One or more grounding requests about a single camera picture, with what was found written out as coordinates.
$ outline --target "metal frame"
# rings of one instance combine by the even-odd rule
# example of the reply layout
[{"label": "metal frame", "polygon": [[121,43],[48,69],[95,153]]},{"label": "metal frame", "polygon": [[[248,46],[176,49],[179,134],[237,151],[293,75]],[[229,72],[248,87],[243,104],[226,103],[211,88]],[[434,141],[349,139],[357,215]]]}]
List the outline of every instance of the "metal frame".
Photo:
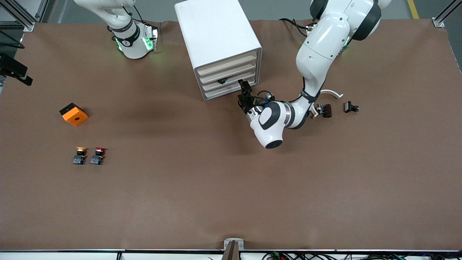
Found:
[{"label": "metal frame", "polygon": [[446,17],[448,17],[461,4],[462,0],[453,0],[436,18],[432,17],[435,27],[444,28],[444,19],[446,19]]},{"label": "metal frame", "polygon": [[0,0],[0,6],[24,26],[24,31],[34,30],[37,20],[16,0]]},{"label": "metal frame", "polygon": [[[403,250],[403,249],[244,249],[239,253],[325,253],[325,254],[373,254],[381,253],[457,253],[459,250]],[[36,249],[36,250],[0,250],[0,253],[146,253],[146,254],[222,254],[220,249]]]},{"label": "metal frame", "polygon": [[37,13],[35,14],[35,18],[38,22],[42,22],[45,10],[48,7],[48,3],[49,0],[41,0],[40,6],[38,7]]}]

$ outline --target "black band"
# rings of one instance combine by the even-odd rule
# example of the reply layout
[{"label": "black band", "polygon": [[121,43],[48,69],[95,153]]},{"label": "black band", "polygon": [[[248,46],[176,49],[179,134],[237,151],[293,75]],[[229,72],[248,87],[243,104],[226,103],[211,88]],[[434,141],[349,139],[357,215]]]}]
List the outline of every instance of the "black band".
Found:
[{"label": "black band", "polygon": [[279,107],[278,103],[269,102],[268,105],[266,105],[265,109],[267,107],[271,109],[270,118],[264,124],[261,124],[260,119],[258,119],[258,123],[260,124],[261,128],[263,128],[263,130],[270,128],[273,124],[275,124],[279,120],[279,117],[281,116],[281,107]]},{"label": "black band", "polygon": [[374,29],[375,25],[379,22],[382,16],[382,11],[378,6],[378,3],[374,1],[372,8],[367,13],[366,17],[364,17],[363,22],[359,25],[356,32],[351,37],[353,40],[362,41],[369,36],[372,29]]},{"label": "black band", "polygon": [[140,36],[140,28],[136,26],[136,31],[132,36],[125,38],[125,39],[119,38],[119,37],[116,37],[116,38],[117,38],[117,41],[123,46],[131,47],[133,43],[138,39],[139,36]]},{"label": "black band", "polygon": [[306,98],[310,103],[315,103],[316,99],[319,97],[319,94],[321,93],[321,89],[322,89],[322,87],[319,88],[318,93],[314,97],[310,96],[307,92],[305,92],[305,90],[302,90],[302,92],[300,92],[300,95],[302,95],[302,97]]},{"label": "black band", "polygon": [[111,28],[111,30],[113,32],[124,32],[124,31],[128,31],[130,29],[130,27],[132,27],[132,24],[133,24],[133,18],[130,18],[130,22],[125,27],[120,28],[120,29],[114,29],[112,27],[110,27],[110,28]]},{"label": "black band", "polygon": [[328,0],[313,0],[310,5],[310,14],[314,20],[319,20],[322,13],[326,10]]}]

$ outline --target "white box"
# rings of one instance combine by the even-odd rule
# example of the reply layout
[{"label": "white box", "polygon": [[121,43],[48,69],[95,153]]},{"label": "white box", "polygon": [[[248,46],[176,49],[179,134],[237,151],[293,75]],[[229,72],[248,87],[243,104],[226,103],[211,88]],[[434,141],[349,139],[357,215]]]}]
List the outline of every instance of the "white box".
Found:
[{"label": "white box", "polygon": [[204,100],[239,91],[240,79],[258,84],[262,48],[238,0],[188,0],[175,12]]}]

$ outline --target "black connector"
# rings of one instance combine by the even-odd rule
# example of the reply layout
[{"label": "black connector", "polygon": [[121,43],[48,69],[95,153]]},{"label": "black connector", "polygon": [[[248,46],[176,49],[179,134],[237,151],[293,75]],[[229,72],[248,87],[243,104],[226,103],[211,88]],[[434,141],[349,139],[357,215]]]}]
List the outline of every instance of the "black connector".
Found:
[{"label": "black connector", "polygon": [[359,106],[352,105],[351,101],[348,101],[348,102],[345,103],[345,108],[344,108],[343,111],[345,111],[345,113],[348,113],[350,111],[358,112],[359,111]]},{"label": "black connector", "polygon": [[221,85],[223,85],[223,84],[226,83],[227,80],[228,80],[228,77],[223,78],[223,79],[219,79],[219,80],[217,80],[217,81],[218,81],[218,83],[220,83]]},{"label": "black connector", "polygon": [[0,53],[0,75],[9,76],[30,86],[32,78],[27,75],[27,67],[5,53]]},{"label": "black connector", "polygon": [[252,93],[252,87],[247,81],[238,80],[241,85],[241,94],[237,96],[239,98],[239,106],[245,114],[254,106],[254,98],[250,95]]}]

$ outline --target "gray floor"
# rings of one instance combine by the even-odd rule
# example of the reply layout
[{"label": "gray floor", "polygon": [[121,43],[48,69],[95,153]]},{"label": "gray floor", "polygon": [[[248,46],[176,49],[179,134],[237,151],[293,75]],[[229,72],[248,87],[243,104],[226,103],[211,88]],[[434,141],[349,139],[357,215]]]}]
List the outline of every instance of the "gray floor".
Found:
[{"label": "gray floor", "polygon": [[[136,6],[143,19],[149,21],[177,21],[174,4],[183,0],[137,0]],[[280,18],[309,19],[310,0],[240,0],[250,20],[278,20]],[[393,0],[383,12],[384,19],[410,19],[406,0]],[[90,11],[76,5],[73,0],[56,0],[49,18],[52,23],[102,23]]]},{"label": "gray floor", "polygon": [[[414,0],[421,19],[438,16],[452,0]],[[448,31],[452,51],[459,64],[462,63],[462,6],[459,6],[444,20],[444,28]]]},{"label": "gray floor", "polygon": [[[149,21],[177,21],[174,4],[183,0],[137,0],[143,19]],[[250,20],[277,20],[280,18],[309,19],[310,0],[239,0],[244,12]],[[46,22],[49,23],[102,23],[103,21],[92,12],[79,7],[73,0],[51,0],[47,11]],[[437,16],[451,0],[414,0],[421,18]],[[136,16],[133,8],[129,10]],[[383,11],[383,19],[411,19],[412,15],[407,0],[392,0]],[[456,9],[446,20],[446,29],[454,54],[462,61],[462,7]],[[16,39],[21,33],[8,30]],[[0,49],[14,55],[14,49]]]}]

